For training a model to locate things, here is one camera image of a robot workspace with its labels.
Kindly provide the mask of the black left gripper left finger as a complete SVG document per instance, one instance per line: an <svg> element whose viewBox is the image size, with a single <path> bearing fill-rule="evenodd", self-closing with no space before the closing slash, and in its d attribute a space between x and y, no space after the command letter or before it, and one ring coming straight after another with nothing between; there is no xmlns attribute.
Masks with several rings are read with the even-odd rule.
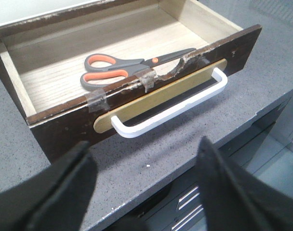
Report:
<svg viewBox="0 0 293 231"><path fill-rule="evenodd" d="M0 193L0 231L78 231L97 179L89 147L80 141L47 169Z"/></svg>

